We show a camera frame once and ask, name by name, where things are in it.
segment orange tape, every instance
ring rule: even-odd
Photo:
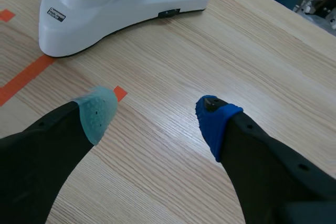
[[[36,61],[31,63],[23,71],[21,71],[12,80],[0,88],[0,106],[4,105],[19,90],[27,85],[31,80],[35,79],[49,65],[53,64],[55,58],[42,55]]]
[[[7,9],[4,9],[0,12],[0,18],[4,22],[10,21],[14,16],[15,14]]]
[[[117,97],[118,99],[118,102],[120,102],[126,95],[127,95],[127,92],[124,91],[121,87],[119,86],[116,86],[116,88],[113,90],[114,93],[116,94],[115,96]]]

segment microscope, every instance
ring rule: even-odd
[[[208,1],[42,0],[39,46],[52,57],[71,56],[137,23],[204,10]]]

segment small hole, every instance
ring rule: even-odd
[[[298,166],[300,169],[305,170],[306,172],[309,171],[309,167],[307,165],[299,164]]]

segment microscope label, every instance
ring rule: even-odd
[[[49,11],[47,12],[51,17],[57,19],[58,21],[62,22],[66,16],[63,15],[62,13],[60,13],[59,11],[53,9],[53,8],[50,8]]]

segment wooden table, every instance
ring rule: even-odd
[[[1,23],[2,86],[42,55],[39,4],[4,0],[16,16]],[[211,0],[202,13],[140,24],[57,59],[1,107],[1,136],[98,85],[128,95],[48,223],[244,223],[198,129],[195,102],[205,94],[242,106],[335,176],[336,39],[272,0]]]

